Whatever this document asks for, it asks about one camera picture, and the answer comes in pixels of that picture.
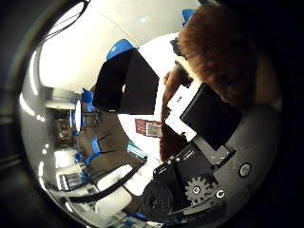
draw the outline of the ceiling light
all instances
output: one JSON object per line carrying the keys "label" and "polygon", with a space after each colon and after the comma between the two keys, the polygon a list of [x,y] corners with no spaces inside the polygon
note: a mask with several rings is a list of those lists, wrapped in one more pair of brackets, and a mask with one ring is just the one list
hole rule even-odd
{"label": "ceiling light", "polygon": [[70,207],[70,205],[68,204],[68,202],[66,202],[66,208],[68,211],[73,212],[72,208]]}
{"label": "ceiling light", "polygon": [[19,96],[19,102],[21,107],[30,115],[35,116],[35,112],[28,106],[25,99],[23,98],[23,94],[21,93]]}
{"label": "ceiling light", "polygon": [[42,178],[39,178],[39,183],[40,183],[40,186],[42,187],[42,189],[44,189],[45,191],[47,191],[45,183],[44,183],[44,180]]}
{"label": "ceiling light", "polygon": [[39,169],[38,169],[38,176],[41,178],[42,176],[44,176],[44,162],[40,161],[39,163]]}
{"label": "ceiling light", "polygon": [[34,80],[34,62],[35,62],[35,57],[36,57],[36,51],[31,56],[30,63],[29,63],[29,81],[30,81],[30,86],[32,89],[32,92],[37,96],[38,95],[38,90],[35,84]]}

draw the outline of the black monitor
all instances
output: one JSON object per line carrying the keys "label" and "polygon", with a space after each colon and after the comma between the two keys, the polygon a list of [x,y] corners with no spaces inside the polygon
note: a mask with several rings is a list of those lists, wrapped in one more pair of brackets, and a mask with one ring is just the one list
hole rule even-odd
{"label": "black monitor", "polygon": [[93,105],[105,112],[153,115],[158,85],[158,75],[132,48],[104,62]]}

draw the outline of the screw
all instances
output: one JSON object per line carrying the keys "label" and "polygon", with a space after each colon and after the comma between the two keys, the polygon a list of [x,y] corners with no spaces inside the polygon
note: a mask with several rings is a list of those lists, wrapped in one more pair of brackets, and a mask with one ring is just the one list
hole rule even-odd
{"label": "screw", "polygon": [[200,188],[198,186],[195,186],[193,189],[192,189],[192,192],[197,195],[199,192],[200,192]]}
{"label": "screw", "polygon": [[225,193],[224,193],[224,191],[223,190],[218,190],[217,191],[217,198],[219,198],[219,199],[221,199],[221,198],[223,198],[225,196]]}
{"label": "screw", "polygon": [[250,163],[244,163],[240,168],[239,168],[239,175],[242,177],[242,178],[245,178],[249,175],[251,171],[251,165]]}

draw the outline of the blue chair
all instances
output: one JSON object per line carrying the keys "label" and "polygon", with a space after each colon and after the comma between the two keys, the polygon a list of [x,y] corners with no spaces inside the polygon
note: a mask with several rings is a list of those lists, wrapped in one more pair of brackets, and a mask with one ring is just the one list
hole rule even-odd
{"label": "blue chair", "polygon": [[92,103],[93,102],[94,93],[83,88],[82,93],[82,103]]}
{"label": "blue chair", "polygon": [[182,16],[183,16],[183,20],[184,22],[182,23],[182,26],[184,27],[184,25],[188,22],[190,16],[194,13],[194,9],[183,9],[182,10]]}
{"label": "blue chair", "polygon": [[112,49],[107,53],[106,60],[118,55],[126,50],[132,49],[133,46],[125,39],[119,40],[114,44]]}
{"label": "blue chair", "polygon": [[95,115],[94,123],[96,124],[97,121],[101,121],[99,117],[99,111],[93,106],[93,98],[94,93],[92,91],[89,91],[85,88],[83,88],[82,93],[82,103],[85,105],[85,114],[90,113]]}
{"label": "blue chair", "polygon": [[83,160],[83,155],[80,152],[74,154],[74,159],[77,163],[80,163]]}
{"label": "blue chair", "polygon": [[102,151],[98,141],[103,140],[104,138],[106,138],[109,135],[111,135],[111,134],[106,134],[105,136],[101,137],[100,139],[97,139],[96,137],[93,137],[91,139],[91,148],[93,150],[93,154],[91,154],[89,157],[87,157],[85,159],[86,166],[88,166],[93,159],[97,158],[101,154],[108,154],[108,153],[117,151],[116,149],[115,150]]}

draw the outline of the person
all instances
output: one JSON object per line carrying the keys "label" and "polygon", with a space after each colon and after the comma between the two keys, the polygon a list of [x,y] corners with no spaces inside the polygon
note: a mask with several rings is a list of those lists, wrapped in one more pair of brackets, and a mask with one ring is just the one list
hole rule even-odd
{"label": "person", "polygon": [[281,109],[281,95],[271,59],[251,27],[223,4],[205,3],[190,17],[177,40],[194,75],[179,66],[164,77],[160,141],[161,160],[179,154],[188,142],[168,125],[167,104],[180,85],[196,78],[225,102],[246,112],[253,105]]}

